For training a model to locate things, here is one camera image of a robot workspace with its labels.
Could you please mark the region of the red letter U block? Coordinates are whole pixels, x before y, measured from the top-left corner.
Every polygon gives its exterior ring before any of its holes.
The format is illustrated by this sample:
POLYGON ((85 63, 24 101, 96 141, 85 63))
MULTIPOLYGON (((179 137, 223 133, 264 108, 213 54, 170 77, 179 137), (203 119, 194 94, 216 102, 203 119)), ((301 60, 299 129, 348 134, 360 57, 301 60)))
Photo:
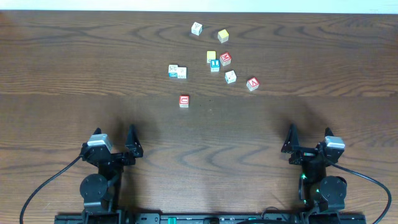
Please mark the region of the red letter U block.
POLYGON ((190 103, 190 96, 189 95, 180 95, 178 103, 179 103, 179 107, 188 108, 189 103, 190 103))

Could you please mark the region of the red letter A block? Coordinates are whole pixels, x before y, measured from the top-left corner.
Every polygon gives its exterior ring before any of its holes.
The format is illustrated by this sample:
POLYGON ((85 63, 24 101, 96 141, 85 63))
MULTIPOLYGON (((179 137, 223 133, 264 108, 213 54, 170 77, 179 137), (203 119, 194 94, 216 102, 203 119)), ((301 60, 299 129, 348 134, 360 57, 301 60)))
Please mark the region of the red letter A block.
POLYGON ((259 85, 259 80, 256 77, 252 77, 246 82, 246 86, 250 91, 257 89, 259 85))

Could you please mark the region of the white airplane block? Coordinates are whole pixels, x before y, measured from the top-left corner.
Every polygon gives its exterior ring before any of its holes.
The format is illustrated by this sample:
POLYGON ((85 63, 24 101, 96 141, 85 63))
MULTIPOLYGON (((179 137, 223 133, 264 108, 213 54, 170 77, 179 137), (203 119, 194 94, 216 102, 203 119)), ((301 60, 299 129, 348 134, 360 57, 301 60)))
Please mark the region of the white airplane block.
POLYGON ((234 70, 226 72, 224 77, 225 77, 227 84, 234 83, 237 79, 237 76, 236 76, 234 70))

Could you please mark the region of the blue letter block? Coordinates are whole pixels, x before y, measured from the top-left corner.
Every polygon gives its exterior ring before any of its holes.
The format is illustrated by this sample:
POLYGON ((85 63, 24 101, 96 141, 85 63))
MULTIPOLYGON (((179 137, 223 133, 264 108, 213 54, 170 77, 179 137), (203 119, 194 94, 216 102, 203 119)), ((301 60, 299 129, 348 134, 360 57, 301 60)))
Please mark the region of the blue letter block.
POLYGON ((220 61, 219 60, 210 60, 210 69, 211 69, 211 72, 219 72, 220 61))

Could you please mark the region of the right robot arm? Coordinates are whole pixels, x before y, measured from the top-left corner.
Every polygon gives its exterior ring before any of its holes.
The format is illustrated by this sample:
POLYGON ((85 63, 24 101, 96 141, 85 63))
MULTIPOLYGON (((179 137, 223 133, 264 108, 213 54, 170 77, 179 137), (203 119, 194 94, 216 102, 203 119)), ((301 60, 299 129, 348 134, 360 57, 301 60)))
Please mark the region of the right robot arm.
POLYGON ((345 207, 347 183, 344 178, 326 174, 326 168, 336 162, 345 151, 345 143, 325 129, 324 140, 315 147, 299 143, 297 127, 290 125, 281 152, 290 154, 289 164, 302 168, 298 196, 307 207, 299 213, 302 223, 315 223, 336 215, 345 207))

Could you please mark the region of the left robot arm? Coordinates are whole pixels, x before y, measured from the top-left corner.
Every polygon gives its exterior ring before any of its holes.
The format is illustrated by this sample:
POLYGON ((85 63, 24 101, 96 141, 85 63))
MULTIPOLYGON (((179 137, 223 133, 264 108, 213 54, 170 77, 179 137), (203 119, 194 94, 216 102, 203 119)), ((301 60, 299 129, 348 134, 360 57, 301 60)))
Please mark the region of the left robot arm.
POLYGON ((129 127, 125 147, 126 152, 112 153, 109 137, 100 128, 82 144, 81 159, 98 168, 96 174, 88 175, 80 184, 83 223, 135 222, 134 215, 118 205, 124 167, 134 165, 143 156, 134 125, 129 127))

